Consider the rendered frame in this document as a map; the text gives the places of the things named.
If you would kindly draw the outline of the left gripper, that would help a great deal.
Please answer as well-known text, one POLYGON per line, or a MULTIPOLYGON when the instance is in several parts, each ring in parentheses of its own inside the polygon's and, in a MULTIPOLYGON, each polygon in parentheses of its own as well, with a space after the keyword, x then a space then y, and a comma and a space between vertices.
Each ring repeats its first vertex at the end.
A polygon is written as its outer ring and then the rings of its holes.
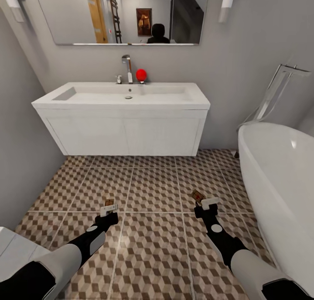
POLYGON ((104 221, 107 223, 108 225, 108 229, 111 225, 115 225, 118 223, 118 214, 117 213, 113 213, 113 212, 109 212, 107 216, 103 216, 103 217, 100 217, 99 216, 96 216, 95 217, 95 222, 98 223, 100 221, 104 221))

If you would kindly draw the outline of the mousetrap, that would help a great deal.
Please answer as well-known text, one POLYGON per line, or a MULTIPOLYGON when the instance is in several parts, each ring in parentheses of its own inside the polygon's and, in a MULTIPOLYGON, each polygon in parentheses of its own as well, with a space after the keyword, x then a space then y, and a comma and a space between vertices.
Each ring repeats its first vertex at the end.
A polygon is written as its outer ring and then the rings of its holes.
POLYGON ((197 191, 196 189, 193 190, 193 192, 190 194, 190 196, 196 200, 196 203, 197 203, 198 205, 201 205, 201 206, 202 206, 201 200, 207 199, 204 195, 202 195, 202 194, 201 194, 199 191, 197 191))
POLYGON ((114 199, 105 199, 105 206, 113 205, 114 199))

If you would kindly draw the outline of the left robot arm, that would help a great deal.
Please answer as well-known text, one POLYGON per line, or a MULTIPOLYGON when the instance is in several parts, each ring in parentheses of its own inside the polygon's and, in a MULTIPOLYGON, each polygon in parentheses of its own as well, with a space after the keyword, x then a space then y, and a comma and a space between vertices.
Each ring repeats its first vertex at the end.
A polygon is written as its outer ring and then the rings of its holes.
POLYGON ((105 243, 118 223, 118 204, 101 207, 95 224, 51 253, 29 260, 0 282, 0 300, 54 300, 85 262, 105 243))

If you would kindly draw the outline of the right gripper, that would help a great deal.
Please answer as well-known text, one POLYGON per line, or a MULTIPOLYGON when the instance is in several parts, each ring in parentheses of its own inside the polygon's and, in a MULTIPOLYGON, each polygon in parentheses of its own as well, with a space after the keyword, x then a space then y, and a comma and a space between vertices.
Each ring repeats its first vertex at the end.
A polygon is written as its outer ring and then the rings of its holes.
POLYGON ((209 205, 209 210, 204 210, 201 205, 196 205, 196 207, 194 208, 194 211, 195 211, 196 218, 202 218, 203 222, 207 216, 209 215, 215 216, 218 214, 217 205, 215 204, 209 205))

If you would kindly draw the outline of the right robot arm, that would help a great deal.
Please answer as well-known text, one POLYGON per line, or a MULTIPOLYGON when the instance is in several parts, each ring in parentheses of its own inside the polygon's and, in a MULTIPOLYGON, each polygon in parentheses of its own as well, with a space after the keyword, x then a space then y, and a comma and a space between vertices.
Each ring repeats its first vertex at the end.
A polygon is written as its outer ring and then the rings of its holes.
POLYGON ((273 268, 248 250, 238 238, 233 238, 219 224, 215 215, 219 197, 201 200, 194 208, 196 218, 206 225, 206 239, 242 286, 249 300, 314 300, 290 276, 273 268))

